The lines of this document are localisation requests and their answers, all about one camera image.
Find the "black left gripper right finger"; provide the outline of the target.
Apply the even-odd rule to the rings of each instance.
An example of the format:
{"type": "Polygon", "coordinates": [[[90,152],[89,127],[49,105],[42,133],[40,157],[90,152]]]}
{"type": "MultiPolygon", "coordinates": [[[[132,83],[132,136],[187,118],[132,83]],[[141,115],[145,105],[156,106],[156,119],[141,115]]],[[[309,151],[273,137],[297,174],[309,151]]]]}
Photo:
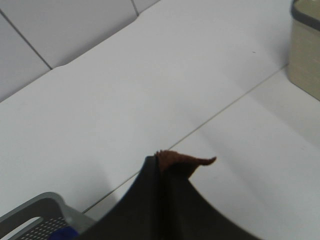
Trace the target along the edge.
{"type": "Polygon", "coordinates": [[[212,207],[175,166],[162,175],[165,240],[254,240],[212,207]]]}

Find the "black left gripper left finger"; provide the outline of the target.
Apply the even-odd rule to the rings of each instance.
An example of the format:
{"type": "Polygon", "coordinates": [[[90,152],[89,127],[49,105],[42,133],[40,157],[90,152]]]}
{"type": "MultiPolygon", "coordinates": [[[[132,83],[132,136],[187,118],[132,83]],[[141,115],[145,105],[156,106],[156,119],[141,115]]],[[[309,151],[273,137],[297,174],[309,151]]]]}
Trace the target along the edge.
{"type": "Polygon", "coordinates": [[[120,201],[78,240],[160,240],[161,175],[158,160],[148,156],[120,201]]]}

